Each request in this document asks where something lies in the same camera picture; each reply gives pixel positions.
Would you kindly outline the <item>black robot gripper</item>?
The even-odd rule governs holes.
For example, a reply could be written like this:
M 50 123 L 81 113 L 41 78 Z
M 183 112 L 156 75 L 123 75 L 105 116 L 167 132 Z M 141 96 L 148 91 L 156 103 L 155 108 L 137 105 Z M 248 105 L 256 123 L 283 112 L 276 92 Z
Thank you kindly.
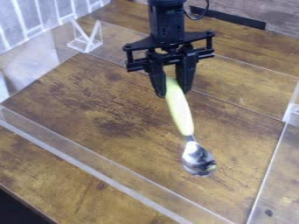
M 192 17 L 184 11 L 183 3 L 149 3 L 148 16 L 149 36 L 123 46 L 125 69 L 128 72 L 145 70 L 153 91 L 164 98 L 164 66 L 176 64 L 176 81 L 187 93 L 192 89 L 199 60 L 213 56 L 215 32 L 184 30 L 184 17 Z

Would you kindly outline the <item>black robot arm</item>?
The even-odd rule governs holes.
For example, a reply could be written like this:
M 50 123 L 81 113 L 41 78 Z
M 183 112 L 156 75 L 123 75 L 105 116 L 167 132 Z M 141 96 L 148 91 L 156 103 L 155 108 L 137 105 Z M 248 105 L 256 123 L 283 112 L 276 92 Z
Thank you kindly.
M 164 66 L 175 65 L 175 78 L 184 93 L 192 89 L 199 60 L 213 56 L 213 31 L 185 31 L 184 17 L 199 20 L 184 10 L 187 0 L 147 0 L 149 36 L 123 46 L 128 72 L 144 70 L 153 91 L 165 97 Z

